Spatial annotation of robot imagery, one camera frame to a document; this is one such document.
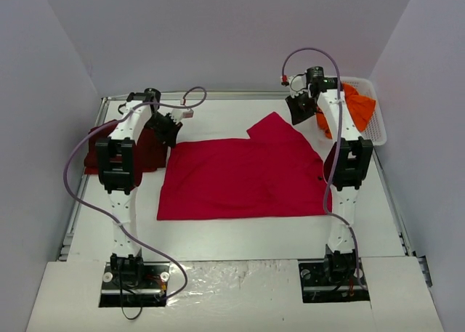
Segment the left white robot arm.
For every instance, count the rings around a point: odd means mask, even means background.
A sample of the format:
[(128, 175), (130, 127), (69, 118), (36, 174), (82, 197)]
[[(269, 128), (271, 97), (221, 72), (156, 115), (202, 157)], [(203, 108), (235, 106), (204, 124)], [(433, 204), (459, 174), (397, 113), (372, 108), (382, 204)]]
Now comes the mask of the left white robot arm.
[(98, 176), (111, 205), (113, 220), (113, 253), (110, 270), (118, 283), (135, 288), (144, 283), (146, 269), (137, 236), (136, 196), (142, 181), (137, 141), (145, 127), (155, 132), (162, 147), (174, 147), (182, 127), (182, 111), (158, 112), (161, 93), (154, 88), (130, 93), (123, 117), (106, 138), (95, 143)]

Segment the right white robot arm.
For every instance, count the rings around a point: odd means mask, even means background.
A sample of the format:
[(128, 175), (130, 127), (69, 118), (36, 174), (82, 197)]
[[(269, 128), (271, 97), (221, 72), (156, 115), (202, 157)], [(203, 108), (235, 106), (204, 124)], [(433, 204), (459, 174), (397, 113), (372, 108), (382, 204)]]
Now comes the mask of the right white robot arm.
[(295, 76), (281, 76), (289, 88), (286, 104), (291, 123), (297, 125), (320, 113), (331, 133), (333, 146), (323, 164), (327, 183), (324, 211), (331, 217), (331, 228), (323, 260), (323, 277), (339, 283), (356, 272), (357, 241), (353, 224), (357, 196), (368, 173), (373, 143), (363, 138), (349, 112), (343, 84), (327, 78), (322, 67), (313, 67)]

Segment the bright red t shirt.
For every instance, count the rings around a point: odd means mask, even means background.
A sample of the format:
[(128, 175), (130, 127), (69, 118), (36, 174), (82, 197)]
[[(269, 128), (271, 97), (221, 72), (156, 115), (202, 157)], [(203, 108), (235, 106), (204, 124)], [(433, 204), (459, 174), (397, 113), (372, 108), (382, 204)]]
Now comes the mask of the bright red t shirt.
[(331, 209), (323, 161), (273, 112), (248, 138), (179, 143), (168, 159), (159, 221), (319, 216)]

